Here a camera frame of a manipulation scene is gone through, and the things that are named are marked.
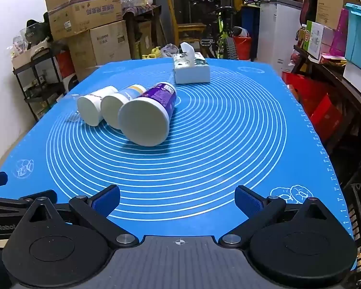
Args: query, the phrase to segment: teal storage box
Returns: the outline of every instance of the teal storage box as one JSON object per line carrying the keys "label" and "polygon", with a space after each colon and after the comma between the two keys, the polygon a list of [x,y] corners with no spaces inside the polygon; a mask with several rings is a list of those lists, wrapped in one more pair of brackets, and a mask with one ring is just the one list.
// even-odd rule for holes
{"label": "teal storage box", "polygon": [[349,26],[345,58],[361,69],[361,6],[347,3],[346,8]]}

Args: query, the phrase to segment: metal screw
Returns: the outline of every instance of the metal screw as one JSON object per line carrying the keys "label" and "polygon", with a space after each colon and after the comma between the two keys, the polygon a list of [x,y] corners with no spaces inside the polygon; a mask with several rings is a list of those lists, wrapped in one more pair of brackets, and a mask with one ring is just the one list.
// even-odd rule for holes
{"label": "metal screw", "polygon": [[121,244],[129,244],[135,241],[135,237],[129,233],[124,233],[122,235],[118,235],[118,237],[116,237],[116,241]]}
{"label": "metal screw", "polygon": [[227,244],[237,244],[241,242],[241,237],[233,234],[228,234],[222,237],[222,241]]}

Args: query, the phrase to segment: concentric circle pattern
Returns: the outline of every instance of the concentric circle pattern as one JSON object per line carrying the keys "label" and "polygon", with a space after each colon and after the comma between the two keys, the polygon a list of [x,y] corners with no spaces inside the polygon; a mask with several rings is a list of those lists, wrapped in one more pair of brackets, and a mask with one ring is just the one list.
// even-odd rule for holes
{"label": "concentric circle pattern", "polygon": [[[112,77],[118,89],[174,83],[168,63]],[[62,192],[91,196],[117,184],[121,201],[112,217],[164,221],[234,203],[240,184],[260,185],[286,143],[278,101],[243,73],[217,66],[211,66],[210,84],[176,88],[170,135],[157,147],[137,146],[104,121],[98,127],[72,121],[74,107],[62,114],[46,143],[48,169]]]}

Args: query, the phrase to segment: white cup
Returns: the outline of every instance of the white cup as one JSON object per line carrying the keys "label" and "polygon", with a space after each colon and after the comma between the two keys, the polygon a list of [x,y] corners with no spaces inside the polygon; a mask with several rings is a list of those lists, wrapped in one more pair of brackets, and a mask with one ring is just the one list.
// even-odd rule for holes
{"label": "white cup", "polygon": [[107,86],[103,89],[80,97],[77,105],[82,120],[90,126],[98,126],[103,119],[100,112],[100,103],[102,102],[102,99],[107,95],[117,92],[118,90],[115,87]]}
{"label": "white cup", "polygon": [[100,103],[100,109],[107,124],[115,129],[119,129],[118,114],[120,108],[128,101],[139,97],[145,91],[146,89],[141,85],[132,85],[104,97]]}

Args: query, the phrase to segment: blue gripper pad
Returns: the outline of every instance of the blue gripper pad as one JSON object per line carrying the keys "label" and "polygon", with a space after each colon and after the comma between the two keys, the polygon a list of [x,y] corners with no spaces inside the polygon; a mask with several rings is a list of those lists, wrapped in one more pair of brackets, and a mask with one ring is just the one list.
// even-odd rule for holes
{"label": "blue gripper pad", "polygon": [[97,195],[93,196],[94,200],[91,207],[104,217],[109,216],[120,203],[120,190],[116,185],[102,190]]}
{"label": "blue gripper pad", "polygon": [[249,218],[263,209],[262,201],[259,201],[240,187],[235,189],[234,199],[236,206]]}

